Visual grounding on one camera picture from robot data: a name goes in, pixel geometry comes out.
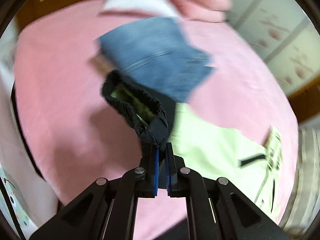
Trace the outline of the white printed small pillow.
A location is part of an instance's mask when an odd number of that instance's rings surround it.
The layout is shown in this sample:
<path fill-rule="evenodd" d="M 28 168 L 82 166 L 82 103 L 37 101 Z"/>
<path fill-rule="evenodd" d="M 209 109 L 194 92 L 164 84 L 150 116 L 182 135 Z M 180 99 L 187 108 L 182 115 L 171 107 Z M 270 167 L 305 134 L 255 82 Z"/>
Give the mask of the white printed small pillow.
<path fill-rule="evenodd" d="M 104 0 L 101 13 L 119 12 L 146 16 L 180 18 L 180 12 L 170 0 Z"/>

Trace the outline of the pink plush bed blanket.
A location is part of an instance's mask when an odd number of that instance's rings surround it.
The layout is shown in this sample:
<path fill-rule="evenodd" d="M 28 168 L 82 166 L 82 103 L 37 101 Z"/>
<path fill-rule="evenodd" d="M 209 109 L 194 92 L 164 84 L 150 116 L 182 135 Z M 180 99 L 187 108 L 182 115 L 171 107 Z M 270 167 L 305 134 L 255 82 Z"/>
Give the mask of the pink plush bed blanket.
<path fill-rule="evenodd" d="M 69 203 L 99 177 L 115 179 L 136 167 L 138 138 L 100 94 L 103 76 L 89 63 L 99 36 L 141 20 L 101 14 L 87 0 L 29 24 L 18 38 L 14 64 L 17 110 L 36 165 L 60 201 Z M 279 223 L 289 201 L 298 152 L 297 119 L 263 60 L 227 23 L 182 21 L 187 41 L 211 56 L 212 73 L 188 104 L 203 120 L 234 128 L 263 145 L 269 130 L 281 138 L 276 182 Z"/>

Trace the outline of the sofa with lace cover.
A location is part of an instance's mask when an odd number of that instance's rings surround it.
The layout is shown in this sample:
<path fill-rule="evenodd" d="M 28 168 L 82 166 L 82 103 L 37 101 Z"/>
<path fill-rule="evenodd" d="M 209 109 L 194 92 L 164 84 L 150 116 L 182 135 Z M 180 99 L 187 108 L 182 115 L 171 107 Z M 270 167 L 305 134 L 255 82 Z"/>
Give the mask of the sofa with lace cover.
<path fill-rule="evenodd" d="M 302 236 L 319 211 L 319 130 L 299 131 L 295 182 L 279 226 L 290 236 Z"/>

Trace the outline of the green and black hooded jacket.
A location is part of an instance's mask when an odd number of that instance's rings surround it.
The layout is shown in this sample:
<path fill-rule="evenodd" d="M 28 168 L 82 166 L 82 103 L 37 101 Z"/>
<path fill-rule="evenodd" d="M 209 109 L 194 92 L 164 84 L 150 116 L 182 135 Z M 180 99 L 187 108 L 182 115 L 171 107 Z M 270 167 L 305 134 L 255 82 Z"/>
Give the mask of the green and black hooded jacket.
<path fill-rule="evenodd" d="M 203 120 L 188 104 L 146 89 L 116 70 L 107 74 L 101 94 L 141 141 L 160 150 L 170 142 L 173 152 L 203 177 L 231 179 L 266 214 L 278 208 L 282 147 L 274 129 L 260 145 L 238 129 Z"/>

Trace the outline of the folded cream garment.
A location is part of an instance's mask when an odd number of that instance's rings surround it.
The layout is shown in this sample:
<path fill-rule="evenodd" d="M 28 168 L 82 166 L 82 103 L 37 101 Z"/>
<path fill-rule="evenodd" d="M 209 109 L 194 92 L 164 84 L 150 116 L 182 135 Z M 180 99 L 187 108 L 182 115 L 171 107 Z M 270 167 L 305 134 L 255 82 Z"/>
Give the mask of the folded cream garment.
<path fill-rule="evenodd" d="M 89 59 L 89 63 L 97 72 L 103 76 L 115 70 L 115 66 L 103 54 L 94 55 Z"/>

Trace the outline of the folded blue jeans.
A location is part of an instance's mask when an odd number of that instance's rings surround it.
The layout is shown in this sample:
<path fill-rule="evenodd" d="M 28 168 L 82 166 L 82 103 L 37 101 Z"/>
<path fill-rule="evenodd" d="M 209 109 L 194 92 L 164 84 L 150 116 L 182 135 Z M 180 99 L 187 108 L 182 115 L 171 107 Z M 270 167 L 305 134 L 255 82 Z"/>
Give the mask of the folded blue jeans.
<path fill-rule="evenodd" d="M 214 70 L 209 55 L 192 47 L 172 18 L 133 21 L 98 40 L 121 73 L 177 102 L 185 102 Z"/>

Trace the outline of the floral sliding wardrobe doors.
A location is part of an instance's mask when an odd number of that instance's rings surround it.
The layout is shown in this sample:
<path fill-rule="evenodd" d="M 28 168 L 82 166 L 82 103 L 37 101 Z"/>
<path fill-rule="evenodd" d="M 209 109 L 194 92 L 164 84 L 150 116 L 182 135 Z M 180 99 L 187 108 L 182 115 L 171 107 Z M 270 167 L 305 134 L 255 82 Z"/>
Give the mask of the floral sliding wardrobe doors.
<path fill-rule="evenodd" d="M 228 22 L 291 95 L 319 75 L 319 34 L 295 0 L 232 0 Z"/>

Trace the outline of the cartoon printed bed sheet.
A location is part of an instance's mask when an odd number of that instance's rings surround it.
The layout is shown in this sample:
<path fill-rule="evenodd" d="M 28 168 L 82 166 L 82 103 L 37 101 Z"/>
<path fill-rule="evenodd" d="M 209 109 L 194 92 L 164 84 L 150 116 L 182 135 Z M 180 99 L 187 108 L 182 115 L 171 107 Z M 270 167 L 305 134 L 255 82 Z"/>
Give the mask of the cartoon printed bed sheet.
<path fill-rule="evenodd" d="M 8 172 L 7 157 L 14 151 L 10 139 L 16 139 L 10 96 L 14 83 L 13 64 L 18 29 L 12 19 L 1 36 L 1 212 L 19 239 L 28 239 L 30 221 L 21 207 L 19 188 Z"/>

